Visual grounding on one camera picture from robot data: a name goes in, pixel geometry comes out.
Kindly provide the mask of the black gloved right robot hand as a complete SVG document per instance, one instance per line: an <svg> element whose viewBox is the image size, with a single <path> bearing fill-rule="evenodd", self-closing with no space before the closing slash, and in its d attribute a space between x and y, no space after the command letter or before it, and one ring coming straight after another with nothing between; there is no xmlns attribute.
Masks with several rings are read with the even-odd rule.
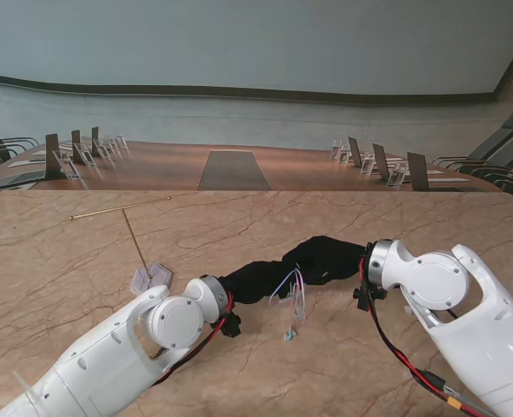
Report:
<svg viewBox="0 0 513 417"><path fill-rule="evenodd" d="M305 284L322 286L356 274L365 252L365 246L319 235L285 254L281 264L285 272L298 269Z"/></svg>

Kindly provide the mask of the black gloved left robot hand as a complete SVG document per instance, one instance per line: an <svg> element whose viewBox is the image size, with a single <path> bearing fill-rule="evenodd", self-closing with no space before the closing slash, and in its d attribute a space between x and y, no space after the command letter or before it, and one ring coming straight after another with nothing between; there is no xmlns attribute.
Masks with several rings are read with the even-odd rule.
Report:
<svg viewBox="0 0 513 417"><path fill-rule="evenodd" d="M254 261L218 280L235 302L249 305L275 295L285 299L295 281L294 270L280 261Z"/></svg>

